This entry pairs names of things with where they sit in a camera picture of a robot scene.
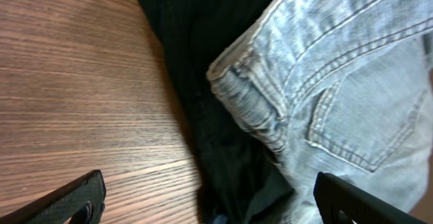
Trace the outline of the light blue denim shorts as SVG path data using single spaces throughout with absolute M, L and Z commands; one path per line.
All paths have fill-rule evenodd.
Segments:
M 273 0 L 207 72 L 294 190 L 265 223 L 320 223 L 320 172 L 411 210 L 428 186 L 431 68 L 432 0 Z

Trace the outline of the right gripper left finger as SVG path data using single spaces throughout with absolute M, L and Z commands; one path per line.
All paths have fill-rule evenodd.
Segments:
M 1 217 L 1 224 L 99 224 L 106 186 L 100 170 L 92 170 L 55 191 Z

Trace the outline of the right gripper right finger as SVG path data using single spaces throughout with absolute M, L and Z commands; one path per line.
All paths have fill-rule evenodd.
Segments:
M 426 224 L 331 173 L 317 174 L 313 194 L 324 224 Z

